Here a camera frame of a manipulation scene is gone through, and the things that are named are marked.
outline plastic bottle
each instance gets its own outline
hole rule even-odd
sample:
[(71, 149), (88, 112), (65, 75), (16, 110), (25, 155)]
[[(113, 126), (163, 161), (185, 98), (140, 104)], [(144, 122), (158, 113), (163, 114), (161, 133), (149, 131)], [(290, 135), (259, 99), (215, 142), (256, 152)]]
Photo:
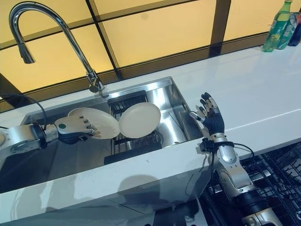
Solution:
[(298, 23), (295, 32), (293, 33), (293, 36), (291, 40), (289, 41), (289, 46), (297, 46), (300, 43), (301, 40), (301, 21)]
[(285, 0), (282, 8), (275, 15), (268, 37), (262, 47), (263, 52), (272, 52), (279, 43), (290, 16), (292, 1), (293, 0)]
[(299, 12), (290, 13), (290, 18), (287, 21), (286, 27), (281, 35), (280, 41), (278, 42), (277, 49), (285, 49), (290, 39), (296, 30), (297, 25), (300, 22), (301, 14)]

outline chrome faucet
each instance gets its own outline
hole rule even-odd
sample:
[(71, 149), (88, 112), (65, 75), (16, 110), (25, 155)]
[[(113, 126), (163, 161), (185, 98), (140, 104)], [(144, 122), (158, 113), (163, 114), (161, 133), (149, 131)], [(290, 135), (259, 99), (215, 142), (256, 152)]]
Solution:
[(19, 51), (21, 54), (21, 57), (24, 60), (24, 63), (26, 64), (32, 64), (35, 62), (33, 59), (29, 49), (27, 48), (24, 39), (20, 33), (19, 30), (19, 17), (20, 15), (28, 10), (36, 10), (41, 13), (45, 13), (46, 15), (50, 16), (52, 19), (54, 19), (57, 24), (61, 27), (62, 31), (66, 35), (68, 41), (72, 45), (74, 51), (76, 52), (77, 56), (79, 57), (80, 61), (84, 65), (86, 69), (86, 76), (90, 83), (90, 91), (91, 92), (98, 92), (104, 88), (103, 84), (101, 83), (99, 77), (97, 76), (95, 70), (93, 70), (87, 61), (85, 55), (81, 51), (78, 43), (76, 42), (73, 34), (71, 33), (69, 27), (67, 26), (66, 22), (52, 9), (48, 8), (47, 6), (44, 6), (40, 3), (29, 1), (29, 2), (21, 2), (17, 5), (15, 5), (9, 14), (9, 26), (11, 29), (11, 32), (17, 42), (17, 45), (19, 47)]

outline window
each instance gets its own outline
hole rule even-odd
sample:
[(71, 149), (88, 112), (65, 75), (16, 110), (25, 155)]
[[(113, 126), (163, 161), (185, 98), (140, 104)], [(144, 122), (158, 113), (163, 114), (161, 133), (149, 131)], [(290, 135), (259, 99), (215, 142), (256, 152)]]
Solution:
[[(36, 60), (23, 63), (8, 23), (12, 7), (21, 1), (0, 1), (0, 73), (20, 92), (38, 98), (43, 87), (54, 84), (56, 91), (46, 98), (66, 94), (58, 86), (67, 82), (70, 92), (86, 89), (84, 67), (60, 27), (43, 13), (27, 11), (20, 17), (21, 33)], [(261, 45), (284, 2), (37, 1), (64, 19), (105, 84)], [(301, 0), (294, 0), (291, 11), (300, 7)]]

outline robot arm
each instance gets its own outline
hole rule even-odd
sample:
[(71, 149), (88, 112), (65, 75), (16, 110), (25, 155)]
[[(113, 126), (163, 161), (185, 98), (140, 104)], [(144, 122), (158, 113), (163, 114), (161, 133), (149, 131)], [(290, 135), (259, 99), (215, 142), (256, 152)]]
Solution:
[(259, 196), (248, 173), (240, 165), (234, 144), (225, 136), (225, 126), (215, 100), (208, 94), (202, 95), (198, 113), (190, 112), (191, 117), (203, 123), (208, 129), (209, 139), (204, 138), (201, 150), (210, 149), (217, 161), (215, 169), (226, 196), (240, 210), (246, 226), (282, 226), (274, 211)]
[(10, 155), (46, 148), (53, 140), (67, 144), (87, 140), (93, 134), (92, 125), (83, 116), (60, 118), (44, 131), (38, 123), (0, 130), (0, 160)]

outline black robotic glove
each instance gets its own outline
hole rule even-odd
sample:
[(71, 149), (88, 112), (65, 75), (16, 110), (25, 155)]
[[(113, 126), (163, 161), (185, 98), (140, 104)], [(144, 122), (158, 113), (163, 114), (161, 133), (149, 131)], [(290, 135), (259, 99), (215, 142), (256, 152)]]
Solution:
[(198, 112), (190, 112), (190, 116), (203, 123), (209, 131), (209, 135), (215, 133), (224, 133), (225, 124), (222, 119), (222, 114), (215, 102), (215, 100), (210, 96), (209, 93), (205, 92), (202, 94), (202, 99), (200, 99), (203, 107), (198, 107)]
[(87, 140), (94, 132), (88, 119), (83, 116), (60, 118), (54, 124), (58, 130), (58, 140), (70, 145)]

